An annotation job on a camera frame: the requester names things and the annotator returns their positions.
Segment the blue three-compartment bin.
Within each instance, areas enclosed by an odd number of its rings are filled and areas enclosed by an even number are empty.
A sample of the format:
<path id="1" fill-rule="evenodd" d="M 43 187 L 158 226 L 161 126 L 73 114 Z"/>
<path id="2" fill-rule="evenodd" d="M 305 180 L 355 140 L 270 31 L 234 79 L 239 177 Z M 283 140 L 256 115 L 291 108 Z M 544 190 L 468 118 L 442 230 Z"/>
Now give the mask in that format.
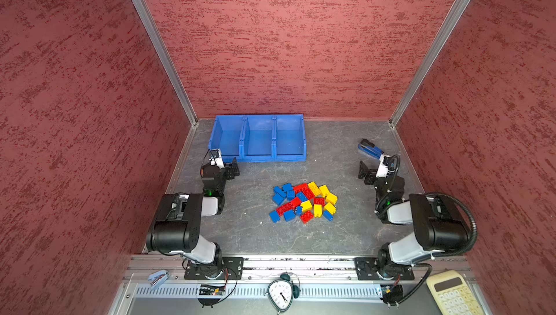
<path id="1" fill-rule="evenodd" d="M 304 162 L 307 138 L 303 115 L 218 115 L 210 149 L 225 162 Z"/>

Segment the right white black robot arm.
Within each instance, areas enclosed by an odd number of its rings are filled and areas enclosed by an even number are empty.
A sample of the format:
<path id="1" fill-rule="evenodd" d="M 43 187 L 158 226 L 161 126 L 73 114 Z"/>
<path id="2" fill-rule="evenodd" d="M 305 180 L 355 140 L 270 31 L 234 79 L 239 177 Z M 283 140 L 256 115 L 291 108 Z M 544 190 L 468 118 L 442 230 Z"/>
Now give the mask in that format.
<path id="1" fill-rule="evenodd" d="M 405 179 L 398 175 L 400 157 L 386 157 L 372 169 L 359 162 L 358 178 L 374 187 L 374 213 L 384 224 L 410 225 L 413 232 L 384 244 L 370 270 L 382 279 L 409 273 L 411 267 L 437 257 L 470 251 L 478 238 L 478 227 L 470 209 L 445 193 L 405 194 Z"/>

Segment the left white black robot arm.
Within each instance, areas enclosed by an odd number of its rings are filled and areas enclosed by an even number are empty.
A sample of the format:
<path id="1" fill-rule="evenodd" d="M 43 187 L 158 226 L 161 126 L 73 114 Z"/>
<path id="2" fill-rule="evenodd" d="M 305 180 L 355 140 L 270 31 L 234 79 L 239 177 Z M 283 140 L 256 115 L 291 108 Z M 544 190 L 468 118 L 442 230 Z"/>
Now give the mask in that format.
<path id="1" fill-rule="evenodd" d="M 204 185 L 201 193 L 163 195 L 146 235 L 147 250 L 221 270 L 222 250 L 201 235 L 201 219 L 221 215 L 225 185 L 239 174 L 236 159 L 230 163 L 212 159 L 200 169 Z"/>

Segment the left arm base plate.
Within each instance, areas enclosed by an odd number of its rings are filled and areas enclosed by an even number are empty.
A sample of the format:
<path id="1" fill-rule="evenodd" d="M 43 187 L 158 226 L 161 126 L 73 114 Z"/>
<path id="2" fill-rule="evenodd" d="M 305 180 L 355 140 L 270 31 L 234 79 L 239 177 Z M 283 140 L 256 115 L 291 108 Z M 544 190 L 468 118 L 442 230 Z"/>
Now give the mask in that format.
<path id="1" fill-rule="evenodd" d="M 185 266 L 184 279 L 201 281 L 240 280 L 243 274 L 244 261 L 243 257 L 223 257 L 219 266 L 188 261 Z"/>

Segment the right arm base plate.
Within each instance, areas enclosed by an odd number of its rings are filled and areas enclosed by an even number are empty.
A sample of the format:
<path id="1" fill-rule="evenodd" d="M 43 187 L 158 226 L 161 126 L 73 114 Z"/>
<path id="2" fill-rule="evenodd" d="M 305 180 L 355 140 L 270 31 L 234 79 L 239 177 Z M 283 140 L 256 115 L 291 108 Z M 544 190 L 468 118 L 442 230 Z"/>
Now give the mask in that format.
<path id="1" fill-rule="evenodd" d="M 382 261 L 376 257 L 356 257 L 353 261 L 358 280 L 381 282 L 415 280 L 410 265 L 395 264 L 388 259 Z"/>

